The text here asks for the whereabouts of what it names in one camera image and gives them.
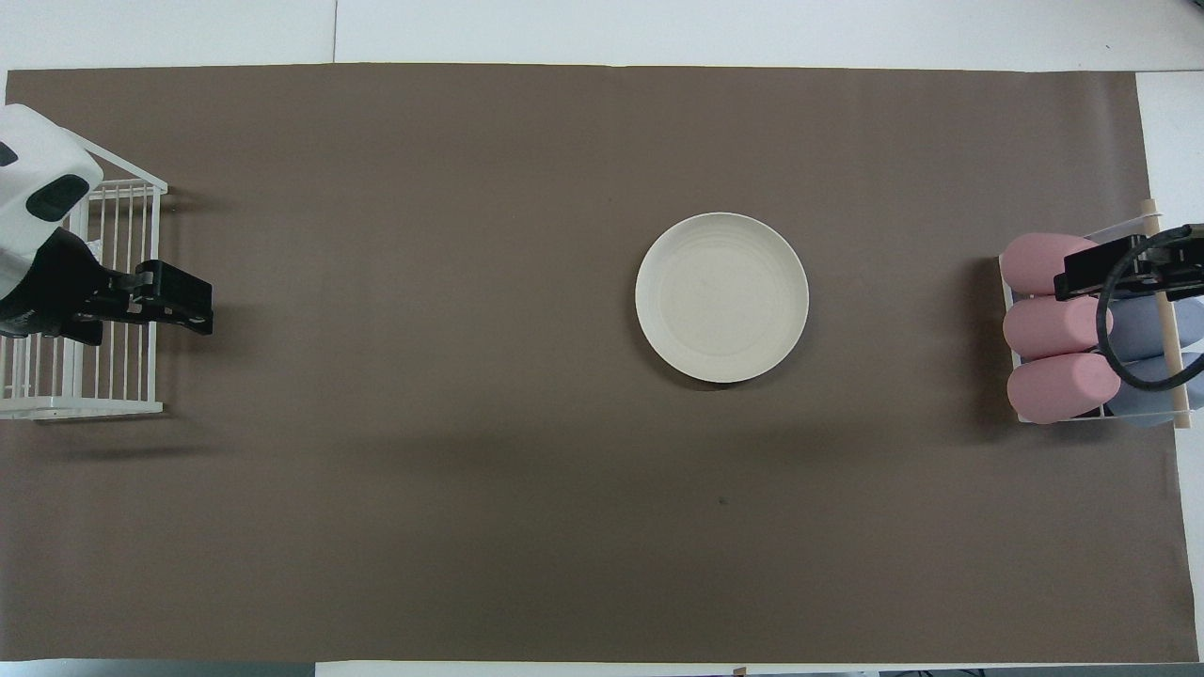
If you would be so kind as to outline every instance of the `blue foam roll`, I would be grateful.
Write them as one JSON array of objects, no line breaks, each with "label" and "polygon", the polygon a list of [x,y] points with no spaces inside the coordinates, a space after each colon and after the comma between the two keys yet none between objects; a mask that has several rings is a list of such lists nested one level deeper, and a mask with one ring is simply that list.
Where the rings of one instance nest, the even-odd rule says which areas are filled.
[{"label": "blue foam roll", "polygon": [[[1155,298],[1137,296],[1112,301],[1112,330],[1108,337],[1121,361],[1144,360],[1162,354],[1162,324]],[[1175,301],[1179,325],[1179,347],[1191,346],[1204,338],[1204,299]]]},{"label": "blue foam roll", "polygon": [[[1197,357],[1199,357],[1198,353],[1184,353],[1184,365],[1192,364]],[[1162,355],[1146,358],[1126,366],[1134,376],[1144,381],[1157,381],[1168,375],[1167,359]],[[1193,411],[1204,405],[1204,373],[1187,382],[1187,402]],[[1149,428],[1175,418],[1170,413],[1155,413],[1175,408],[1170,390],[1147,393],[1123,382],[1116,396],[1108,401],[1108,408],[1116,416],[1149,414],[1125,419],[1125,423],[1132,423],[1140,428]]]}]

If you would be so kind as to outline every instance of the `black cable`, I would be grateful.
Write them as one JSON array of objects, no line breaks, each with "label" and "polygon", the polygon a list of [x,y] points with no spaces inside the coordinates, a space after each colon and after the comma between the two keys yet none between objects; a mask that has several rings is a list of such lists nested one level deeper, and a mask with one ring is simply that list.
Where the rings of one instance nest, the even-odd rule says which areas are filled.
[{"label": "black cable", "polygon": [[1104,285],[1099,290],[1099,304],[1096,306],[1096,337],[1099,340],[1099,353],[1104,355],[1104,359],[1108,360],[1108,365],[1111,366],[1112,371],[1121,377],[1121,381],[1128,383],[1138,390],[1145,390],[1147,393],[1170,390],[1171,388],[1178,388],[1179,385],[1187,383],[1204,372],[1204,355],[1200,355],[1192,360],[1192,364],[1179,373],[1168,376],[1161,381],[1145,381],[1143,378],[1138,378],[1132,371],[1128,370],[1128,367],[1125,366],[1123,363],[1121,363],[1120,358],[1116,357],[1116,351],[1112,349],[1112,343],[1108,337],[1108,304],[1112,300],[1116,285],[1120,284],[1121,278],[1125,277],[1129,265],[1132,265],[1138,257],[1155,247],[1165,247],[1168,245],[1175,245],[1178,242],[1191,240],[1192,231],[1192,225],[1182,225],[1180,228],[1164,230],[1157,235],[1147,237],[1137,247],[1125,252],[1125,255],[1122,255],[1120,260],[1116,261],[1116,265],[1108,271],[1108,277],[1104,278]]}]

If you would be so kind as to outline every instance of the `white plate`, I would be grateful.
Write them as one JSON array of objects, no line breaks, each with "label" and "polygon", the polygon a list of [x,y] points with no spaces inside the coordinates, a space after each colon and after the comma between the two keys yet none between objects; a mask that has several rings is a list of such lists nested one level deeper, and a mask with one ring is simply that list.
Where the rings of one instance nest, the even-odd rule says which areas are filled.
[{"label": "white plate", "polygon": [[695,378],[733,383],[780,363],[807,323],[807,273],[781,235],[715,212],[666,230],[636,276],[636,314],[656,354]]}]

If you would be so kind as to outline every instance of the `white wire basket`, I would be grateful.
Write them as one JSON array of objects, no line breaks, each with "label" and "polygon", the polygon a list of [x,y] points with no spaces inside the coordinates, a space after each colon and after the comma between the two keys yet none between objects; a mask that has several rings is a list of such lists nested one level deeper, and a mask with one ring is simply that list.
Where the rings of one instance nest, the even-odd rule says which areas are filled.
[{"label": "white wire basket", "polygon": [[[1116,225],[1111,225],[1103,230],[1097,230],[1096,232],[1090,232],[1087,235],[1084,235],[1084,237],[1091,240],[1092,242],[1104,243],[1116,240],[1117,237],[1123,237],[1126,235],[1133,235],[1133,234],[1152,235],[1153,232],[1157,232],[1159,228],[1158,217],[1162,216],[1162,212],[1157,211],[1153,200],[1145,200],[1141,206],[1143,206],[1141,216],[1119,223]],[[999,273],[999,282],[1003,285],[1004,312],[1010,311],[1011,306],[1015,305],[1016,301],[1029,298],[1023,294],[1016,294],[1015,292],[1013,292],[1011,287],[1008,285],[1008,282],[1003,279],[1002,267]],[[1159,307],[1159,312],[1165,313],[1163,316],[1164,318],[1169,318],[1169,322],[1167,322],[1165,319],[1163,320],[1163,326],[1162,326],[1163,347],[1165,351],[1165,355],[1168,358],[1167,361],[1169,370],[1171,373],[1174,373],[1182,370],[1182,351],[1179,347],[1179,331],[1174,319],[1175,311],[1174,306],[1169,301],[1167,301],[1165,296],[1162,294],[1158,294],[1157,302],[1159,306],[1165,306],[1165,308]],[[1016,354],[1015,351],[1010,351],[1010,353],[1011,353],[1013,371],[1015,371],[1021,364],[1028,361],[1021,358],[1019,354]],[[1187,387],[1180,385],[1179,388],[1175,388],[1171,392],[1171,395],[1173,395],[1173,401],[1175,402],[1175,408],[1169,411],[1145,412],[1139,414],[1115,414],[1111,411],[1109,411],[1106,406],[1100,406],[1088,412],[1084,412],[1074,418],[1068,418],[1066,420],[1100,420],[1105,418],[1139,419],[1139,418],[1151,418],[1156,416],[1174,416],[1175,428],[1191,428],[1192,412],[1191,408],[1187,406]],[[1016,416],[1016,418],[1021,423],[1032,423],[1027,418],[1019,414]]]},{"label": "white wire basket", "polygon": [[[159,255],[159,212],[167,184],[76,136],[92,154],[130,178],[101,182],[63,222],[105,267],[132,272]],[[84,346],[41,335],[0,337],[0,419],[69,419],[152,414],[155,399],[155,323],[105,323],[105,342]]]}]

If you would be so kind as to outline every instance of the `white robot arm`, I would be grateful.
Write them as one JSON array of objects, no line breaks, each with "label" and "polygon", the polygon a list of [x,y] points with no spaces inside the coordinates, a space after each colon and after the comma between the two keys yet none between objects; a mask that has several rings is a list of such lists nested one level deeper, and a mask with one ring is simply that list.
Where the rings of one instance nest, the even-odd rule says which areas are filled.
[{"label": "white robot arm", "polygon": [[159,260],[132,273],[108,270],[83,240],[59,228],[102,177],[66,130],[25,106],[0,107],[0,334],[99,346],[104,319],[212,334],[207,282]]},{"label": "white robot arm", "polygon": [[0,298],[102,177],[96,160],[58,125],[25,106],[0,107]]}]

